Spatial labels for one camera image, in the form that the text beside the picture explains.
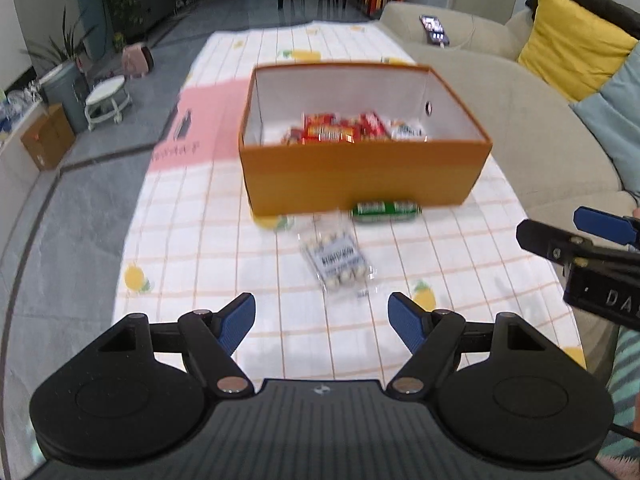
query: checkered tablecloth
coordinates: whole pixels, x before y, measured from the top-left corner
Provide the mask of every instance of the checkered tablecloth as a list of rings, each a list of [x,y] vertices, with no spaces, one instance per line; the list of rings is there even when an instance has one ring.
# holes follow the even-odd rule
[[[373,25],[306,27],[312,31],[308,44],[320,37],[326,50],[333,45],[327,38],[341,37],[350,59],[408,60]],[[516,312],[562,348],[579,348],[551,265],[516,242],[525,214],[492,157],[460,207],[426,209],[411,222],[363,226],[345,219],[376,268],[368,296],[322,293],[300,252],[296,226],[307,219],[280,232],[254,223],[235,144],[238,123],[229,120],[236,117],[233,103],[243,104],[238,96],[247,88],[242,78],[250,73],[244,66],[250,58],[242,54],[229,65],[229,55],[240,42],[246,52],[247,37],[260,36],[271,60],[279,60],[280,38],[299,37],[301,29],[216,33],[198,56],[172,124],[178,130],[188,110],[193,132],[182,140],[170,135],[156,148],[124,246],[114,321],[131,312],[145,312],[151,322],[175,321],[193,309],[218,311],[239,293],[252,292],[256,321],[234,358],[256,385],[270,377],[388,381],[409,353],[388,323],[386,302],[392,292],[411,296],[423,284],[433,290],[437,307],[468,320],[490,322],[498,312]],[[265,40],[273,34],[275,44]],[[356,49],[370,42],[372,50]],[[322,59],[329,56],[325,50]],[[268,60],[261,53],[259,48],[252,55],[254,64]],[[230,79],[237,86],[226,86]],[[143,292],[127,287],[131,267],[148,281]],[[463,356],[462,365],[485,357]],[[158,358],[182,367],[180,356]]]

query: metal screw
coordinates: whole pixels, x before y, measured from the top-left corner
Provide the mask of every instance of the metal screw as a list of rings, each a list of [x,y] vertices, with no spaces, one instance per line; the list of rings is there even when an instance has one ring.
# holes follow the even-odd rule
[[[226,394],[239,394],[249,387],[245,378],[237,376],[223,377],[218,381],[218,389]]]
[[[415,377],[401,377],[394,381],[393,388],[396,392],[410,395],[420,392],[424,388],[424,383]]]

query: teal cushion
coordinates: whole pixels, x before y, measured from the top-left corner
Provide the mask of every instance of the teal cushion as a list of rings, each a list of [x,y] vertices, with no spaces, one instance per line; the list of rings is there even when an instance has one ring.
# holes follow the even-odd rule
[[[640,392],[640,332],[620,328],[613,372],[607,388],[615,408],[613,422],[632,430],[637,418],[636,396]],[[633,440],[612,431],[609,431],[600,452],[606,456],[640,458],[640,447]]]
[[[599,92],[572,108],[613,161],[625,189],[640,199],[640,43]]]

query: orange box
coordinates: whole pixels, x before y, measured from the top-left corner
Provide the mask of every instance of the orange box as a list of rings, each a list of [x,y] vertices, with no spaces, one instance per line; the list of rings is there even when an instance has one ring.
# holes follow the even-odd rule
[[[55,104],[22,134],[21,140],[40,170],[55,170],[76,136],[62,105]]]
[[[303,114],[375,111],[419,126],[427,141],[281,144]],[[492,141],[428,66],[305,63],[256,67],[239,136],[244,182],[257,216],[350,210],[358,202],[462,204]]]

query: beige sofa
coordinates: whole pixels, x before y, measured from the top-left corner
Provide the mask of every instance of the beige sofa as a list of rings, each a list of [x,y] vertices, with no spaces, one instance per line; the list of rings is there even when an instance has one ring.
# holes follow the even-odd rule
[[[438,16],[449,48],[426,43],[421,14]],[[380,19],[380,27],[418,63],[433,66],[487,129],[493,155],[530,218],[576,231],[573,213],[581,205],[631,215],[636,202],[622,191],[599,143],[555,89],[515,62],[532,25],[528,11],[501,25],[398,3],[388,4]],[[608,380],[618,328],[578,310],[575,318],[588,369]]]

